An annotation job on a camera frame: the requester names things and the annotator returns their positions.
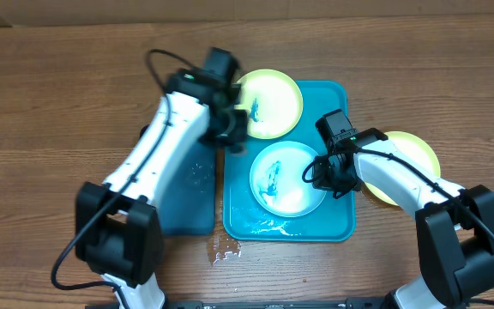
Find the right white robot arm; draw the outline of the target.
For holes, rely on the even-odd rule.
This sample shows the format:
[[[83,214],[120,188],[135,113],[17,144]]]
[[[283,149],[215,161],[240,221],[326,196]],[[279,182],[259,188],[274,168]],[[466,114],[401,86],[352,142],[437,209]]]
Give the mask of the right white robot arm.
[[[377,300],[381,308],[466,308],[494,305],[494,193],[466,189],[424,169],[381,131],[316,127],[327,153],[305,171],[317,189],[343,197],[374,185],[416,225],[420,276]]]

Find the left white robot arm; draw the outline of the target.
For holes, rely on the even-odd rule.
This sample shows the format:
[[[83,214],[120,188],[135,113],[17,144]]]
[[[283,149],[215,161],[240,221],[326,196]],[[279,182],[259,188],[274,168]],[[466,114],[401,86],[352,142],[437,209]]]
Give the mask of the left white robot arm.
[[[69,251],[100,275],[118,308],[162,308],[155,271],[163,253],[158,208],[179,165],[198,142],[235,147],[246,138],[247,114],[235,109],[236,64],[181,69],[163,84],[152,122],[105,181],[85,183],[75,200]]]

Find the light blue plate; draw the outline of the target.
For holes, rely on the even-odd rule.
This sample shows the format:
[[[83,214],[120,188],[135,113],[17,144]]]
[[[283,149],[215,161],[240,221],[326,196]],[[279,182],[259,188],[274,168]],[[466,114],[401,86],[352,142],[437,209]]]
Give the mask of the light blue plate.
[[[307,215],[326,196],[302,179],[305,168],[317,152],[301,143],[284,141],[264,148],[250,169],[250,188],[259,204],[268,212],[287,218]]]

